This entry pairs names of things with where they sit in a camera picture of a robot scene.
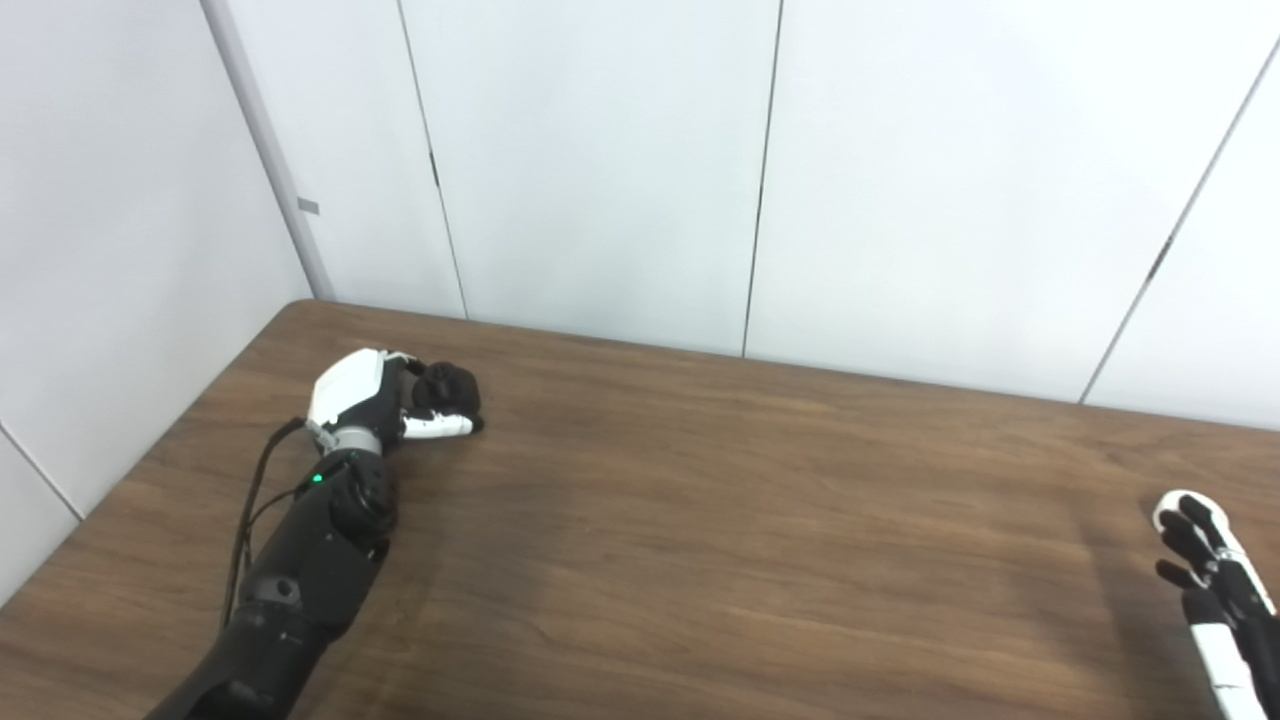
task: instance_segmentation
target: table surface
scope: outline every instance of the table surface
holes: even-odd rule
[[[1206,719],[1147,510],[1203,491],[1280,577],[1272,433],[307,301],[0,610],[0,715],[136,719],[193,667],[264,441],[366,346],[472,369],[488,428],[392,456],[297,719]]]

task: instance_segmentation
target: black cable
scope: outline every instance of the black cable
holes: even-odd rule
[[[252,548],[253,524],[257,523],[257,519],[262,516],[262,512],[265,512],[268,507],[275,505],[276,502],[284,500],[285,497],[292,497],[297,492],[298,492],[297,488],[289,488],[287,491],[279,492],[271,496],[271,500],[268,500],[266,502],[260,505],[257,510],[253,511],[253,516],[248,519],[248,527],[244,528],[244,564],[242,568],[243,571],[248,573],[248,566],[253,564],[253,548]]]
[[[266,474],[266,462],[271,459],[271,451],[280,445],[293,430],[303,427],[302,418],[293,418],[280,425],[262,447],[262,455],[257,459],[257,468],[253,469],[253,479],[250,480],[248,493],[244,496],[244,509],[241,510],[239,524],[236,525],[236,542],[232,544],[232,566],[227,570],[227,593],[223,596],[223,624],[225,628],[232,621],[232,606],[236,603],[236,584],[239,580],[241,553],[244,550],[244,530],[248,528],[250,516],[253,512],[253,501],[257,500],[257,489],[262,487],[262,475]]]

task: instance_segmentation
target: panel seam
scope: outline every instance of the panel seam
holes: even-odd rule
[[[462,290],[462,269],[458,266],[458,251],[453,246],[453,228],[449,225],[449,210],[444,206],[444,188],[440,186],[440,174],[435,164],[435,146],[431,145],[431,129],[426,123],[426,105],[422,102],[422,83],[417,77],[417,59],[413,56],[413,42],[408,37],[408,23],[404,20],[404,4],[396,0],[396,10],[401,18],[401,32],[404,35],[404,50],[408,53],[408,69],[413,76],[413,94],[417,97],[417,113],[422,118],[422,135],[426,136],[428,159],[431,163],[431,177],[435,179],[435,196],[440,202],[440,217],[444,219],[444,237],[449,241],[449,258],[453,259],[453,278],[458,283],[458,300],[462,301],[462,318],[471,319],[467,310],[467,293]]]
[[[1097,384],[1098,378],[1102,377],[1102,370],[1106,369],[1107,361],[1111,360],[1111,355],[1115,352],[1116,345],[1120,342],[1120,337],[1129,327],[1129,320],[1133,319],[1134,311],[1138,309],[1142,299],[1147,295],[1147,290],[1151,287],[1152,281],[1156,279],[1156,274],[1160,272],[1161,265],[1164,265],[1165,258],[1169,256],[1169,251],[1172,249],[1174,241],[1178,240],[1178,234],[1181,232],[1183,224],[1187,222],[1187,217],[1190,215],[1192,209],[1196,206],[1196,201],[1199,200],[1201,192],[1204,190],[1206,181],[1208,181],[1208,177],[1213,173],[1213,168],[1217,167],[1217,161],[1221,159],[1222,151],[1231,141],[1231,136],[1235,133],[1236,126],[1240,124],[1240,118],[1244,117],[1244,111],[1248,110],[1249,102],[1253,100],[1254,94],[1257,94],[1258,87],[1262,85],[1262,79],[1266,77],[1272,60],[1275,60],[1277,50],[1280,50],[1280,37],[1276,37],[1276,41],[1271,45],[1271,51],[1267,53],[1266,59],[1262,61],[1262,67],[1253,78],[1253,83],[1249,85],[1248,92],[1244,94],[1244,99],[1240,101],[1240,106],[1236,108],[1235,115],[1231,118],[1230,124],[1226,126],[1226,132],[1222,135],[1222,140],[1213,150],[1213,155],[1210,156],[1208,164],[1204,167],[1204,172],[1201,173],[1199,181],[1192,190],[1190,197],[1183,206],[1183,211],[1178,215],[1178,220],[1174,222],[1174,229],[1169,232],[1169,238],[1165,240],[1165,243],[1160,247],[1156,260],[1151,264],[1151,269],[1147,270],[1146,279],[1143,279],[1137,295],[1134,295],[1133,301],[1129,304],[1129,310],[1125,311],[1124,318],[1120,320],[1120,325],[1116,327],[1115,333],[1111,336],[1111,342],[1107,343],[1107,348],[1102,352],[1098,365],[1093,369],[1089,382],[1084,386],[1084,392],[1080,393],[1080,400],[1076,401],[1078,405],[1088,402],[1089,395],[1093,392],[1093,387]]]
[[[5,427],[3,421],[0,421],[0,436],[4,436],[4,438],[9,441],[9,445],[12,445],[14,450],[18,451],[18,455],[20,455],[22,459],[26,460],[28,465],[31,465],[31,469],[36,471],[36,475],[40,477],[40,479],[54,493],[54,496],[59,501],[61,501],[63,506],[67,507],[67,511],[70,512],[73,518],[76,518],[76,521],[77,523],[83,521],[84,515],[82,515],[81,511],[77,510],[74,505],[72,505],[70,498],[68,498],[63,493],[61,488],[59,488],[58,484],[54,483],[52,478],[49,477],[49,473],[46,473],[45,469],[40,465],[40,462],[36,461],[36,457],[31,452],[27,452],[27,448],[23,447],[20,442],[18,442],[18,438],[13,436],[13,433],[9,430],[8,427]]]
[[[769,132],[773,129],[773,91],[778,85],[778,47],[782,44],[782,8],[778,0],[778,22],[773,31],[773,65],[769,69],[769,104],[764,113],[764,147],[760,151],[760,188],[755,199],[755,232],[751,236],[751,269],[746,277],[746,313],[742,316],[742,357],[746,357],[746,337],[751,332],[751,297],[755,293],[755,258],[760,249],[760,215],[764,209],[764,172],[769,165]]]

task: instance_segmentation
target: black fingertip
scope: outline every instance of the black fingertip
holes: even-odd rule
[[[1203,502],[1196,500],[1189,495],[1184,495],[1178,501],[1178,509],[1183,511],[1183,515],[1196,523],[1196,527],[1204,532],[1204,537],[1213,548],[1226,547],[1226,541],[1222,539],[1222,533],[1217,530],[1217,525],[1213,523],[1213,511],[1210,510]]]
[[[1199,583],[1196,582],[1196,577],[1192,575],[1190,570],[1165,559],[1156,561],[1156,574],[1160,575],[1162,580],[1184,591],[1201,587]]]

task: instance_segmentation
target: white robotic hand cover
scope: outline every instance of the white robotic hand cover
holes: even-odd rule
[[[390,352],[366,347],[357,350],[316,379],[307,411],[308,424],[333,428],[343,413],[376,396],[385,379],[387,364],[399,361],[406,370],[421,377],[428,369],[421,360],[404,352]],[[431,439],[465,436],[477,429],[476,420],[463,414],[439,413],[431,409],[401,407],[403,439]]]

